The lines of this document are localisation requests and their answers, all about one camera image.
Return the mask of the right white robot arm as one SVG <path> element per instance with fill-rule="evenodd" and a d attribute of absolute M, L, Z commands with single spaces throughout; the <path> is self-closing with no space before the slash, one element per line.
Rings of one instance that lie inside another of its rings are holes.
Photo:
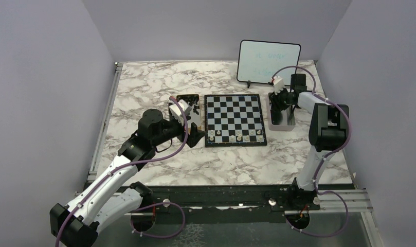
<path fill-rule="evenodd" d="M 346 105 L 334 106 L 306 87 L 305 74 L 291 76 L 291 88 L 283 79 L 273 76 L 274 91 L 268 94 L 268 123 L 270 130 L 291 131 L 295 126 L 294 108 L 307 110 L 312 118 L 309 128 L 311 149 L 302 171 L 287 190 L 286 202 L 292 209 L 314 202 L 318 182 L 335 152 L 348 140 L 348 112 Z"/>

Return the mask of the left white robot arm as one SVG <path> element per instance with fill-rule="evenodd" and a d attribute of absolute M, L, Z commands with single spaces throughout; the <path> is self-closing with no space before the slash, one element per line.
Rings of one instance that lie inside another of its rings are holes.
<path fill-rule="evenodd" d="M 56 246 L 92 246 L 98 235 L 124 214 L 136 210 L 154 211 L 163 202 L 141 182 L 133 183 L 121 195 L 114 193 L 147 163 L 177 155 L 185 145 L 192 148 L 205 136 L 189 122 L 187 110 L 170 107 L 170 119 L 160 110 L 146 110 L 137 130 L 118 150 L 106 170 L 74 199 L 50 210 L 50 229 Z"/>

